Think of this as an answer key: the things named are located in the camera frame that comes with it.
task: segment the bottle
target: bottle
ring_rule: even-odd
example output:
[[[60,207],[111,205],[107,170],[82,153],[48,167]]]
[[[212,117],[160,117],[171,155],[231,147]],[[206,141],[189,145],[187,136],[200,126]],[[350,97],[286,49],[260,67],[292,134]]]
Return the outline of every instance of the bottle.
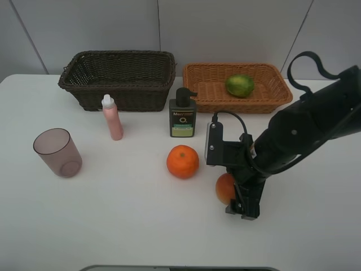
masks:
[[[118,108],[114,99],[109,94],[104,95],[102,100],[103,113],[107,120],[109,131],[113,140],[120,140],[123,137],[123,127],[120,123]]]
[[[169,101],[169,125],[171,137],[192,137],[196,128],[197,93],[187,88],[177,89],[175,99]]]

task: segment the white bottle cap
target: white bottle cap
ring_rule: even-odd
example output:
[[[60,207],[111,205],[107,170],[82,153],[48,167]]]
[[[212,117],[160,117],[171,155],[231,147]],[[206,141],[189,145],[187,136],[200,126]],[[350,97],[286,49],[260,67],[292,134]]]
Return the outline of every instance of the white bottle cap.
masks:
[[[104,95],[104,98],[102,100],[102,105],[103,105],[103,108],[106,108],[106,109],[113,108],[115,106],[114,99],[109,94],[106,94],[106,95]]]

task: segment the orange wicker basket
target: orange wicker basket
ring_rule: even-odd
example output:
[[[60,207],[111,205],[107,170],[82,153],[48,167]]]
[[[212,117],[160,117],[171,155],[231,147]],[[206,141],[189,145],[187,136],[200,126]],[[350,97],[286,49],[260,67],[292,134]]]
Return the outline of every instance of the orange wicker basket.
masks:
[[[254,80],[254,90],[247,98],[237,98],[226,90],[227,78],[236,74]],[[183,69],[183,86],[198,93],[194,100],[199,112],[264,114],[292,101],[292,93],[277,68],[263,63],[188,64]]]

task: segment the bottle label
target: bottle label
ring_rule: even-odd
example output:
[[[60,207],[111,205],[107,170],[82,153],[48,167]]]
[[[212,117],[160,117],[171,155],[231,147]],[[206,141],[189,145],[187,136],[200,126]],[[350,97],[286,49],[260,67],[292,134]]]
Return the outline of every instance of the bottle label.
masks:
[[[173,137],[191,137],[193,135],[193,111],[172,111],[171,118],[173,126],[171,134]]]

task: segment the dark brown wicker basket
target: dark brown wicker basket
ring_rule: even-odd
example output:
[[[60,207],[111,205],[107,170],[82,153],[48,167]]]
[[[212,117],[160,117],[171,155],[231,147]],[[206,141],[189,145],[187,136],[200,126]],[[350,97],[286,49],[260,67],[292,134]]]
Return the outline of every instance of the dark brown wicker basket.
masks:
[[[109,94],[120,111],[161,111],[175,77],[173,54],[160,51],[85,51],[64,68],[59,86],[87,111]]]

